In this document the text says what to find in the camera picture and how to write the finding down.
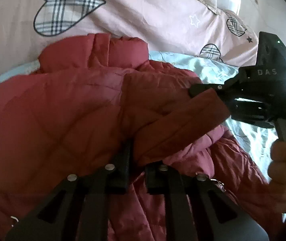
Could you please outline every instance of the plaid heart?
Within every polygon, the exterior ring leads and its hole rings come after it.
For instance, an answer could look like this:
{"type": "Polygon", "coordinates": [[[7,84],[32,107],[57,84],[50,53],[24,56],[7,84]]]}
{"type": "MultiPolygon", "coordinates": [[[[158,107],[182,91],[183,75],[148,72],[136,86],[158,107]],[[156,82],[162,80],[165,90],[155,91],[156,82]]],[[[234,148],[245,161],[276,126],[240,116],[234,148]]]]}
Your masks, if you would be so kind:
{"type": "Polygon", "coordinates": [[[242,26],[237,19],[235,19],[231,14],[228,12],[225,12],[227,15],[227,21],[226,25],[227,28],[230,30],[231,33],[234,35],[241,37],[242,35],[245,34],[245,31],[247,30],[244,26],[242,26]]]}
{"type": "Polygon", "coordinates": [[[61,34],[105,3],[105,0],[45,0],[35,16],[34,29],[43,36],[61,34]]]}
{"type": "Polygon", "coordinates": [[[209,43],[205,45],[201,52],[199,57],[205,58],[205,59],[211,59],[217,62],[223,62],[221,59],[221,52],[217,48],[217,46],[213,43],[209,43]]]}

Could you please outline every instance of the screw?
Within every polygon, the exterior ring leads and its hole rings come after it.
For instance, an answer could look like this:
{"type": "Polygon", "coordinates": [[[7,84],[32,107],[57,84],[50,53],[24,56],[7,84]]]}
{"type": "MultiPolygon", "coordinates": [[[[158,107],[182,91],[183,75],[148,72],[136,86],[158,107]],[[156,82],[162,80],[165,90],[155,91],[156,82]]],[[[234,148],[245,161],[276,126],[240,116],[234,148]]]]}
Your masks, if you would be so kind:
{"type": "Polygon", "coordinates": [[[70,174],[67,177],[68,181],[75,181],[77,179],[77,176],[75,174],[70,174]]]}
{"type": "Polygon", "coordinates": [[[105,166],[105,169],[108,170],[108,171],[112,171],[115,169],[115,165],[114,164],[107,164],[105,166]]]}
{"type": "Polygon", "coordinates": [[[205,181],[205,180],[207,180],[208,178],[209,178],[209,176],[206,175],[206,174],[197,174],[197,175],[196,175],[196,179],[197,179],[198,181],[205,181]]]}
{"type": "Polygon", "coordinates": [[[162,164],[159,166],[159,171],[167,171],[167,170],[168,170],[167,165],[162,164]]]}

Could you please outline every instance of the hand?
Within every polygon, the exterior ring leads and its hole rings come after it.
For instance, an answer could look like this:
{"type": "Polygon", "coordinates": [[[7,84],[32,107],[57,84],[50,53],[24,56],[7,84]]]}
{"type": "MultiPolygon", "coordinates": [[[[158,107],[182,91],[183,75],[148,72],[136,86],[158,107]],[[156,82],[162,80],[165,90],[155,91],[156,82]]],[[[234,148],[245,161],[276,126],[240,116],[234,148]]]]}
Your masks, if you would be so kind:
{"type": "Polygon", "coordinates": [[[286,143],[275,141],[271,147],[272,162],[268,168],[268,175],[272,178],[269,189],[272,197],[277,201],[275,212],[286,213],[286,143]]]}

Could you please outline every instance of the star pattern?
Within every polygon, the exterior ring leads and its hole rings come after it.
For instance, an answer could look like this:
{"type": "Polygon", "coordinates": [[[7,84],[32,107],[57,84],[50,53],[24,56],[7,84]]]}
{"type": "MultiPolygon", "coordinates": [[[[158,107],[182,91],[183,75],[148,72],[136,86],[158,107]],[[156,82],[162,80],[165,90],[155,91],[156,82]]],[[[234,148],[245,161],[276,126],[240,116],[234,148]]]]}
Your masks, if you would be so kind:
{"type": "Polygon", "coordinates": [[[195,27],[199,27],[199,23],[201,22],[197,17],[196,14],[195,15],[190,15],[190,19],[191,19],[191,25],[194,25],[195,27]]]}

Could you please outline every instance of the red puffer jacket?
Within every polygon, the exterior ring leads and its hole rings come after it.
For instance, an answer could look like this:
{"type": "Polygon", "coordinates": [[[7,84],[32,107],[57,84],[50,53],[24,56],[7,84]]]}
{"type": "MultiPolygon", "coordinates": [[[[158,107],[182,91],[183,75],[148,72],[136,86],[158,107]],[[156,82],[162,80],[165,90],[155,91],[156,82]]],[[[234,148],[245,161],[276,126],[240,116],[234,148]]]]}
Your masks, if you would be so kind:
{"type": "MultiPolygon", "coordinates": [[[[128,138],[138,166],[163,160],[182,174],[205,173],[273,235],[281,224],[267,182],[230,132],[213,90],[190,98],[200,80],[148,60],[140,39],[107,34],[66,38],[40,55],[39,73],[0,84],[0,238],[69,174],[90,174],[128,138]]],[[[163,196],[143,173],[111,199],[109,240],[165,240],[163,196]]]]}

